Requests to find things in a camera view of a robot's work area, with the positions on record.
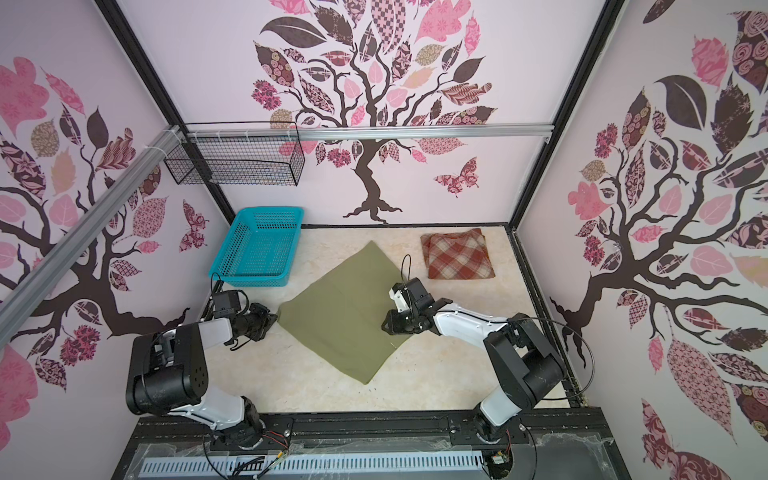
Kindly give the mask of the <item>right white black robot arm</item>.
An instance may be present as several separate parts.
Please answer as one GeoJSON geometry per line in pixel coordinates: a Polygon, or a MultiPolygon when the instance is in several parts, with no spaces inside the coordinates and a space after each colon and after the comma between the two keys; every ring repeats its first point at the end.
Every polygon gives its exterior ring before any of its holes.
{"type": "Polygon", "coordinates": [[[537,406],[561,383],[566,366],[535,321],[523,314],[502,318],[481,314],[448,299],[389,292],[395,307],[382,330],[390,335],[430,331],[462,340],[485,351],[498,386],[474,409],[477,435],[496,443],[512,418],[537,406]]]}

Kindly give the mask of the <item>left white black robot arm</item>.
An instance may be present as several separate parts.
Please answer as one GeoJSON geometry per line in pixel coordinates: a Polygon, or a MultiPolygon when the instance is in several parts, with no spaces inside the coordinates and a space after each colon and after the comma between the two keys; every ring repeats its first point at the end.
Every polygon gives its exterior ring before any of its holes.
{"type": "Polygon", "coordinates": [[[278,316],[258,303],[242,314],[181,325],[133,341],[126,384],[127,408],[135,415],[184,417],[207,426],[229,449],[251,450],[261,442],[264,422],[254,403],[229,394],[210,380],[206,351],[258,342],[278,316]]]}

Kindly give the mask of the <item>red plaid skirt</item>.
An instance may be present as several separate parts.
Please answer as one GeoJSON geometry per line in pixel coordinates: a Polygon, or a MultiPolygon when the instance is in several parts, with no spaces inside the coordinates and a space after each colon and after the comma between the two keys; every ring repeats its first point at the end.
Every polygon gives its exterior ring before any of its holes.
{"type": "Polygon", "coordinates": [[[480,228],[420,237],[427,276],[432,280],[485,280],[495,277],[480,228]]]}

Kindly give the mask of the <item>olive and white skirt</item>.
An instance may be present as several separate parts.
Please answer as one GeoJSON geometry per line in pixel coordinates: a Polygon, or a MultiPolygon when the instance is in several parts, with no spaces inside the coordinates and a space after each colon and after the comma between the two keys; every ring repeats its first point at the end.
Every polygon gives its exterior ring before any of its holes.
{"type": "Polygon", "coordinates": [[[350,378],[369,383],[408,337],[382,329],[398,267],[371,241],[278,310],[278,323],[350,378]]]}

